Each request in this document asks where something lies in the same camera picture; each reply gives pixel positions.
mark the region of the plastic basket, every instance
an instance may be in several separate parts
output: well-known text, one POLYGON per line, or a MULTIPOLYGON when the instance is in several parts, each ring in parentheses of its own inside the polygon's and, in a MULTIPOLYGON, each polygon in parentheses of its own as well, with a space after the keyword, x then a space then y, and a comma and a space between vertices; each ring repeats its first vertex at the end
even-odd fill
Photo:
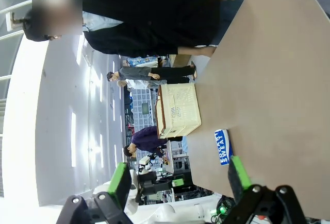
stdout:
POLYGON ((187 136, 202 124, 194 83, 164 84, 156 102, 159 138, 187 136))

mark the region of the screw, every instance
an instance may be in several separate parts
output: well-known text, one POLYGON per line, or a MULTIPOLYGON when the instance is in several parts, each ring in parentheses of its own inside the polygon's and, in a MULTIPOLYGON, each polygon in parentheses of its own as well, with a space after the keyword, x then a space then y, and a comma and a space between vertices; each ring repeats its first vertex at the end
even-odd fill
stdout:
POLYGON ((260 191, 260 186, 253 187, 252 191, 255 192, 255 193, 259 192, 260 191))
POLYGON ((281 194, 285 194, 287 191, 288 191, 288 190, 287 190, 285 187, 283 187, 283 188, 281 188, 281 189, 279 190, 279 192, 280 192, 281 194))

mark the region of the light blue shirt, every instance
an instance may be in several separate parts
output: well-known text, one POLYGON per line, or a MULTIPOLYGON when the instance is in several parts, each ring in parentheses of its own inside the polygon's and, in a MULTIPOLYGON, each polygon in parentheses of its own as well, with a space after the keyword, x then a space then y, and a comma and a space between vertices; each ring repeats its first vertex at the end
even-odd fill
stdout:
POLYGON ((116 27, 123 23, 115 19, 111 19, 97 14, 91 14, 84 11, 82 12, 82 18, 84 19, 84 25, 82 26, 82 30, 86 32, 96 31, 103 28, 116 27))

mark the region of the person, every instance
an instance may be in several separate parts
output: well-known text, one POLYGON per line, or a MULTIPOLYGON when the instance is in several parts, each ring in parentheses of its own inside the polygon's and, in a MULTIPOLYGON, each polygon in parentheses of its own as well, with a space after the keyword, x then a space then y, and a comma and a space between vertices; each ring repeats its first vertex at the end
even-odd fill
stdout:
POLYGON ((107 74, 108 81, 117 80, 169 80, 177 77, 184 77, 192 75, 193 79, 196 78, 196 66, 194 64, 184 67, 122 67, 117 72, 109 72, 107 74))
POLYGON ((162 84, 177 84, 177 83, 188 83, 188 77, 178 77, 169 80, 161 81, 144 81, 144 80, 118 80, 117 86, 123 88, 127 86, 130 89, 157 89, 162 84))
POLYGON ((135 153, 137 149, 140 149, 142 151, 155 153, 166 162, 167 158, 163 157, 163 154, 158 147, 164 145, 168 141, 182 141, 182 136, 159 139, 157 126, 146 127, 132 136, 131 143, 124 147, 124 155, 132 157, 133 153, 135 153))
POLYGON ((68 5, 41 5, 23 19, 34 41, 60 38, 71 26, 105 54, 128 57, 175 54, 210 57, 243 0, 82 0, 79 13, 68 5), (43 33, 47 28, 52 34, 43 33))

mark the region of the white ceiling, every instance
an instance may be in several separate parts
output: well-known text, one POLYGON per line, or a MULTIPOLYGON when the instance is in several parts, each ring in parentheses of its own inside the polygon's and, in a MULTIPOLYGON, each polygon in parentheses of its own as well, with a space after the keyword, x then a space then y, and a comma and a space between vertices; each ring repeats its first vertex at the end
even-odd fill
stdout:
POLYGON ((79 36, 67 36, 49 44, 41 79, 36 124, 36 181, 39 205, 63 204, 68 196, 89 192, 111 179, 115 159, 123 160, 125 136, 123 96, 108 71, 120 67, 117 55, 94 53, 93 66, 76 60, 79 36), (100 77, 102 102, 100 100, 100 77), (110 106, 114 99, 113 109, 110 106), (71 161, 71 115, 76 115, 76 167, 71 161), (89 152, 90 143, 101 153, 89 152))

